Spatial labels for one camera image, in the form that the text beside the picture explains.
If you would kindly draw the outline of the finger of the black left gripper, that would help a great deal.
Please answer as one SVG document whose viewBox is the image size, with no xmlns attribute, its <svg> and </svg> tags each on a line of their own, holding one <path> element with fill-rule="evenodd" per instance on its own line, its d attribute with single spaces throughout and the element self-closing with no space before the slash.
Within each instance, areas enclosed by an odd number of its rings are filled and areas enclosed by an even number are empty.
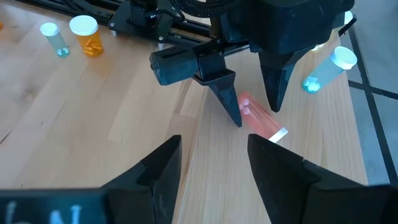
<svg viewBox="0 0 398 224">
<path fill-rule="evenodd" d="M 259 53 L 266 95 L 273 112 L 280 111 L 295 64 L 310 50 L 311 48 L 307 47 L 281 55 L 270 52 Z"/>
<path fill-rule="evenodd" d="M 208 86 L 223 105 L 233 122 L 242 126 L 242 118 L 238 105 L 238 98 L 234 88 L 236 73 L 232 70 L 224 70 L 214 75 L 206 75 L 200 78 L 198 75 L 194 79 L 202 86 Z"/>
</svg>

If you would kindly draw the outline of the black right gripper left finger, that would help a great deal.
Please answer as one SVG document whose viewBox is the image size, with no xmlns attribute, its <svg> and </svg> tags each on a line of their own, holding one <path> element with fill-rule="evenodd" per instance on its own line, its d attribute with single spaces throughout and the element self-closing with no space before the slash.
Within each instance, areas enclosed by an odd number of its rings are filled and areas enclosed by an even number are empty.
<svg viewBox="0 0 398 224">
<path fill-rule="evenodd" d="M 1 191 L 1 223 L 171 223 L 182 143 L 174 135 L 98 188 Z"/>
</svg>

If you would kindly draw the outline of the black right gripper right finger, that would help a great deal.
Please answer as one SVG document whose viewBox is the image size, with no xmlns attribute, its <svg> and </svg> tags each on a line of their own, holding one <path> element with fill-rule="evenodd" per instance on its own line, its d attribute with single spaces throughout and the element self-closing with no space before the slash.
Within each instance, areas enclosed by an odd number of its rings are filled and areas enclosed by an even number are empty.
<svg viewBox="0 0 398 224">
<path fill-rule="evenodd" d="M 397 186 L 362 185 L 257 134 L 252 174 L 272 223 L 397 223 Z"/>
</svg>

